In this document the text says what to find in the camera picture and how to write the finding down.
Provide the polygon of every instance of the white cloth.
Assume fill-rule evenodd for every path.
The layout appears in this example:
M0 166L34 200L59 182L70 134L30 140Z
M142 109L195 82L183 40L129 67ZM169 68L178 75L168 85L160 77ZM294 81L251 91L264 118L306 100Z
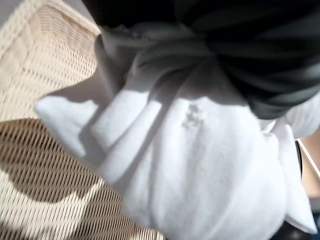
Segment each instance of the white cloth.
M285 219L316 232L294 114L262 130L204 41L179 24L102 29L95 51L90 79L35 110L122 195L128 217L171 240L268 240Z

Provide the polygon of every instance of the white towel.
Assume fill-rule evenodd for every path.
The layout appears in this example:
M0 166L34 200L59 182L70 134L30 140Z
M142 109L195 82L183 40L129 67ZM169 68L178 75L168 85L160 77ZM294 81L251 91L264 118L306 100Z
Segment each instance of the white towel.
M102 29L95 51L94 76L35 110L128 217L171 240L268 240L285 219L316 232L290 124L262 130L202 39L139 24Z

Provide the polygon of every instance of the basket rim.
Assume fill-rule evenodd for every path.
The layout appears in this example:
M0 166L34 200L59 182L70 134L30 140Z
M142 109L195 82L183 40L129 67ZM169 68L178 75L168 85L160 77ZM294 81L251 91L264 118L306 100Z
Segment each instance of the basket rim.
M9 18L0 28L0 60L17 39L29 20L42 7L48 6L66 16L69 21L76 23L88 32L98 35L99 28L94 22L81 15L62 0L24 0L10 14Z

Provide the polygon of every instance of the wicker basket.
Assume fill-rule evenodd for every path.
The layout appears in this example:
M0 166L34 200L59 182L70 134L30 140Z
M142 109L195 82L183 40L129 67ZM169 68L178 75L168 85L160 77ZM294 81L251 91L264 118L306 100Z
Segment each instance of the wicker basket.
M78 165L33 113L45 93L96 68L99 29L60 0L26 0L0 29L0 240L160 240Z

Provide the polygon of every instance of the woven basket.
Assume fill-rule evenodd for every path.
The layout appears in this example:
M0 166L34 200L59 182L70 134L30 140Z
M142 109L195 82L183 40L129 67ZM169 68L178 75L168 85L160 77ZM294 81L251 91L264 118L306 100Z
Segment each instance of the woven basket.
M99 29L60 0L26 0L0 29L0 240L160 240L77 164L33 113L40 96L91 76Z

